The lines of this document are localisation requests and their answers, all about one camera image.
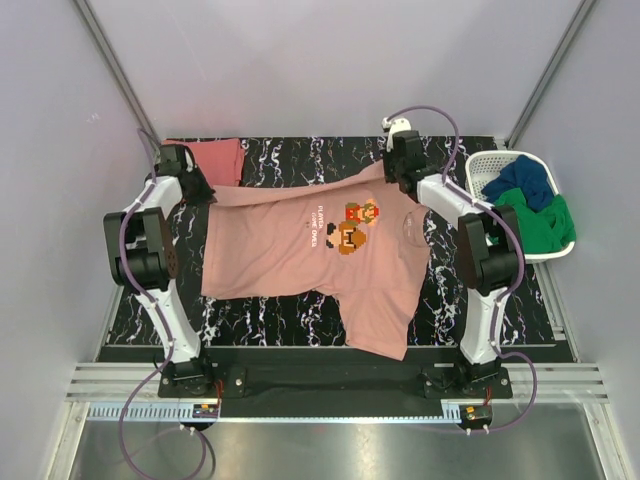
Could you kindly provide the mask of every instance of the t-shirt sleeve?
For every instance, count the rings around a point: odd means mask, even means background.
[[[347,345],[402,360],[420,292],[371,289],[337,296]]]

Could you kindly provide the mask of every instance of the pink t-shirt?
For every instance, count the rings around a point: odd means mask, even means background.
[[[202,293],[336,297],[347,344],[401,360],[430,250],[426,207],[384,181],[382,162],[297,188],[214,187]]]

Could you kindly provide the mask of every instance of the black marble surface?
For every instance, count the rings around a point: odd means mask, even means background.
[[[423,139],[435,165],[445,163],[451,137]],[[341,180],[375,159],[382,137],[250,138],[243,184],[251,188],[293,187]],[[464,162],[480,150],[495,149],[489,137],[464,137],[452,176],[464,185]],[[200,295],[202,259],[208,207],[178,206],[170,220],[180,259],[177,285],[191,324],[207,346],[326,346],[344,345],[345,332],[338,304],[332,297],[306,292],[290,297],[215,300]],[[467,309],[466,290],[454,267],[456,231],[437,214],[425,219],[431,261],[422,287],[422,299],[409,326],[409,345],[453,344],[460,338]],[[553,335],[542,294],[531,266],[506,307],[503,344],[549,344]],[[109,345],[156,345],[158,335],[135,299],[124,292]]]

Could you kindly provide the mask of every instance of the green cloth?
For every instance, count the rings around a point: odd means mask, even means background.
[[[519,188],[504,192],[495,205],[511,205],[515,209],[524,253],[559,252],[576,239],[573,220],[562,195],[553,197],[551,204],[538,213],[527,206]]]

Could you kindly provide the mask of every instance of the metal floor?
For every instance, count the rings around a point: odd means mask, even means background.
[[[514,418],[513,405],[496,405],[494,425]],[[134,451],[167,423],[127,423]],[[216,480],[382,479],[604,479],[584,410],[541,404],[523,424],[489,436],[434,433],[446,425],[219,423],[205,433],[216,454],[197,478]],[[135,456],[158,479],[183,478],[201,455],[185,433],[160,438]],[[137,479],[122,461],[115,422],[87,422],[70,477],[74,480]]]

